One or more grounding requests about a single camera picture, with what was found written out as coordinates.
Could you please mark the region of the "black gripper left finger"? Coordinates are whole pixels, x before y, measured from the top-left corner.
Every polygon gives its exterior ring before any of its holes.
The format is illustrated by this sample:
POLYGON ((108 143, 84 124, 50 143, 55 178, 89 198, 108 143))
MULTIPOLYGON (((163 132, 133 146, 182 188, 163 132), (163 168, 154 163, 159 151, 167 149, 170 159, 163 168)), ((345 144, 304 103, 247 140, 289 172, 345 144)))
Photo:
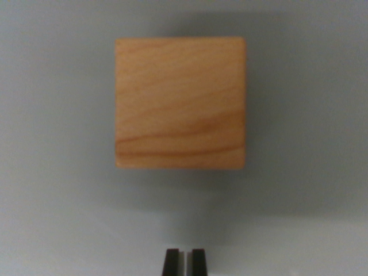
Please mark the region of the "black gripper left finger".
POLYGON ((184 276, 185 253, 178 248, 166 250, 161 276, 184 276))

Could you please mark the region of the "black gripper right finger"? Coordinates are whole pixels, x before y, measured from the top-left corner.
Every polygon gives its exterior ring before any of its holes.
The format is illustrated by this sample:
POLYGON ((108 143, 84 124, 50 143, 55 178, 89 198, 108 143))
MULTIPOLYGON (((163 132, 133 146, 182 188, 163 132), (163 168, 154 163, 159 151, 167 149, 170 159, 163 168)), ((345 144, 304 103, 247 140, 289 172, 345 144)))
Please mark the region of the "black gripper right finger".
POLYGON ((203 248, 192 249, 187 253, 187 276, 208 276, 206 253, 203 248))

